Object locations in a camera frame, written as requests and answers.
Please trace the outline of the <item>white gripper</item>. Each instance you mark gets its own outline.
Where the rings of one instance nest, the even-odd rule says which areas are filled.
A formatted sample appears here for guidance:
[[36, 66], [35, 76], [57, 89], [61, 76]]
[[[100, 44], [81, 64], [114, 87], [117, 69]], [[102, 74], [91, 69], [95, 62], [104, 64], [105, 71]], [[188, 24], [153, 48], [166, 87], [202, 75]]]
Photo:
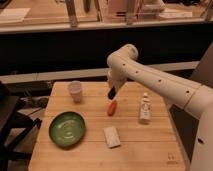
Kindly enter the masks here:
[[118, 93], [119, 89], [123, 86], [122, 81], [109, 81], [109, 88], [111, 89], [112, 87], [115, 88], [116, 94]]

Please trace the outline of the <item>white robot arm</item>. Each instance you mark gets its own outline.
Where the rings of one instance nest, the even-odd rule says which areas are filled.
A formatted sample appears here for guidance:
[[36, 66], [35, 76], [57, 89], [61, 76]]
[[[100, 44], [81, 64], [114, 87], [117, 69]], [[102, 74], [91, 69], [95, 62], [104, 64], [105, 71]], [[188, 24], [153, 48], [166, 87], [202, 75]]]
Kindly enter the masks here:
[[213, 171], [213, 88], [142, 65], [138, 56], [137, 48], [126, 44], [107, 57], [108, 98], [113, 99], [130, 78], [198, 119], [190, 171]]

